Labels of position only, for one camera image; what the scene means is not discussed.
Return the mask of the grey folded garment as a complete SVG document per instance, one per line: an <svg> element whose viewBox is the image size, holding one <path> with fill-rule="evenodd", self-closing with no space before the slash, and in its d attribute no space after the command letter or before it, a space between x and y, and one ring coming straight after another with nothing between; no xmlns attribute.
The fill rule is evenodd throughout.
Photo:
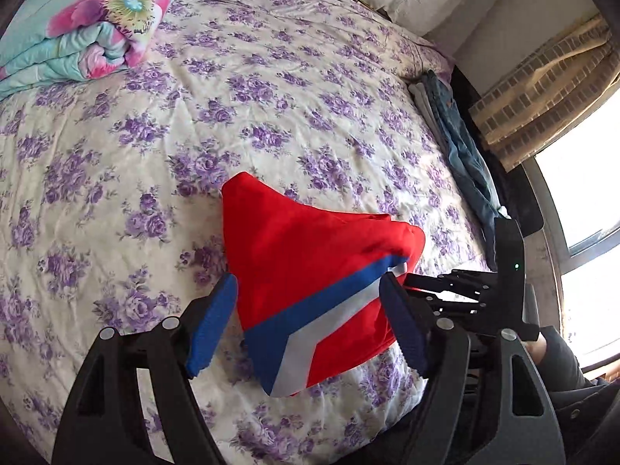
<svg viewBox="0 0 620 465"><path fill-rule="evenodd" d="M429 97L425 91L425 86L421 82L418 82L415 84L410 84L408 89L417 109L422 115L422 118L425 119L425 122L429 126L436 143L442 150L446 150L446 140L444 139L443 133L440 131L435 120Z"/></svg>

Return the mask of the folded floral quilt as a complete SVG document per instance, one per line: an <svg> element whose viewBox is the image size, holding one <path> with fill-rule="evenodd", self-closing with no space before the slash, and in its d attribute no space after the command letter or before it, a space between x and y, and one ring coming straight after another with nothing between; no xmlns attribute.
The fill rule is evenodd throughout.
<svg viewBox="0 0 620 465"><path fill-rule="evenodd" d="M25 0L1 38L1 98L136 66L173 0Z"/></svg>

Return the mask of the beige checkered curtain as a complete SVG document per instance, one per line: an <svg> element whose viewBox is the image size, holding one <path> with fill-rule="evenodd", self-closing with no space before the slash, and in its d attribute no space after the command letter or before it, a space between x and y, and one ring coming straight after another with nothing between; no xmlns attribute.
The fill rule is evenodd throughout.
<svg viewBox="0 0 620 465"><path fill-rule="evenodd" d="M619 41L597 14L545 42L470 108L506 171L561 138L619 85Z"/></svg>

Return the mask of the purple floral bed sheet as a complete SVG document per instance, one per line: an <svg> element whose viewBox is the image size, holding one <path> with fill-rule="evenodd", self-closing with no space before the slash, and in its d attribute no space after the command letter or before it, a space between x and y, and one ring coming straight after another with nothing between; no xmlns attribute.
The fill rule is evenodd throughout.
<svg viewBox="0 0 620 465"><path fill-rule="evenodd" d="M50 456L102 327L147 330L225 268L221 188L425 232L422 274L486 264L410 97L450 62L351 0L176 0L138 67L1 105L1 398Z"/></svg>

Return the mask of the red pants with stripes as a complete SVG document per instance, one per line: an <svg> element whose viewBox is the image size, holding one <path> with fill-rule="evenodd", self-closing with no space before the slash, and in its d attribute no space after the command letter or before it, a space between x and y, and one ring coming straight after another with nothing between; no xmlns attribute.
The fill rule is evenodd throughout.
<svg viewBox="0 0 620 465"><path fill-rule="evenodd" d="M395 341L379 280L417 265L425 234L387 214L297 203L241 172L222 189L224 249L254 375L288 397Z"/></svg>

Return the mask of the blue jeans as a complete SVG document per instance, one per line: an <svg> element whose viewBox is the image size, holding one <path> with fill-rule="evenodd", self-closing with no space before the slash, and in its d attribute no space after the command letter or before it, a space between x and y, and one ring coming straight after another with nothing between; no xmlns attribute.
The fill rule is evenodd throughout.
<svg viewBox="0 0 620 465"><path fill-rule="evenodd" d="M452 90L434 74L421 76L433 118L446 144L446 157L453 179L480 225L487 265L497 270L495 219L501 204L490 170L462 120Z"/></svg>

